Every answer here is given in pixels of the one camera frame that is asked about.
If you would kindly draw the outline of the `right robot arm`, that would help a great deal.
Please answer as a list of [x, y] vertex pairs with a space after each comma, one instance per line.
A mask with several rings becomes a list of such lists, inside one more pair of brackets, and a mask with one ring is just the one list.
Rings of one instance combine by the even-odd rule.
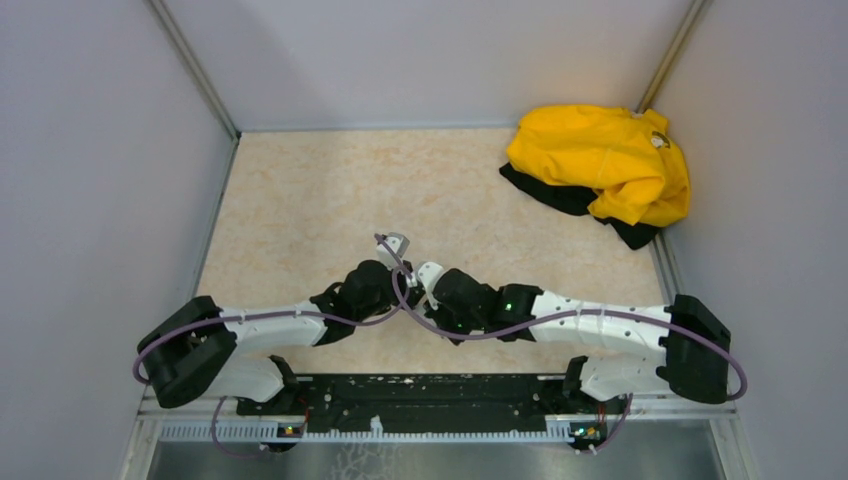
[[433, 262], [413, 278], [424, 292], [417, 314], [455, 344], [493, 338], [603, 350], [566, 366], [563, 398], [576, 412], [637, 393], [670, 391], [702, 404], [733, 397], [730, 332], [695, 297], [678, 295], [669, 306], [609, 305], [532, 285], [494, 288]]

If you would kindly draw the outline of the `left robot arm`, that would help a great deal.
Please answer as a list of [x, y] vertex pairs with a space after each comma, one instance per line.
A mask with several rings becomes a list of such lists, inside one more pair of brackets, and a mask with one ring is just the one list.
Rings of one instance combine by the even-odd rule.
[[285, 414], [297, 406], [300, 388], [271, 350], [342, 341], [391, 318], [402, 300], [416, 306], [423, 296], [415, 277], [365, 260], [343, 281], [291, 306], [225, 309], [210, 296], [195, 297], [139, 342], [132, 373], [165, 409], [211, 395]]

